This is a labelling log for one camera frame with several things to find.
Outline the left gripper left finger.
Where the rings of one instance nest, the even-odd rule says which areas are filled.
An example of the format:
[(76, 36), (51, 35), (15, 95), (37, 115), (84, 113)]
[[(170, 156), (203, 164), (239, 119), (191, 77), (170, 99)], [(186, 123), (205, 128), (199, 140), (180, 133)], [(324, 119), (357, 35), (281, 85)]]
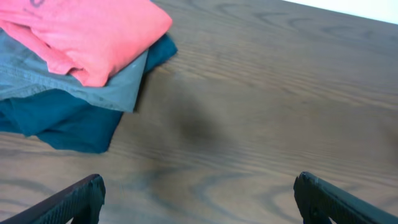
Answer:
[(98, 224), (105, 195), (102, 176), (91, 174), (2, 223)]

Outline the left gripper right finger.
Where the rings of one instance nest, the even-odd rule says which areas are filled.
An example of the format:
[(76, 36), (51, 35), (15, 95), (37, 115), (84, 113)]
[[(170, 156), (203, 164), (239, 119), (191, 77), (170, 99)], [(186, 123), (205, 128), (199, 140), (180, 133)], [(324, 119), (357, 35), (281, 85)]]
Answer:
[(397, 224), (396, 216), (309, 172), (296, 177), (294, 198), (303, 224)]

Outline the red printed t-shirt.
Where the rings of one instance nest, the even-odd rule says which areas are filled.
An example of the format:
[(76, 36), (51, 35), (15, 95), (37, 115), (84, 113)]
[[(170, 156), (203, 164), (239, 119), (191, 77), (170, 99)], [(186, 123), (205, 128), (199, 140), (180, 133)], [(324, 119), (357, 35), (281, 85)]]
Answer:
[(102, 87), (172, 26), (150, 0), (1, 0), (1, 28), (49, 72)]

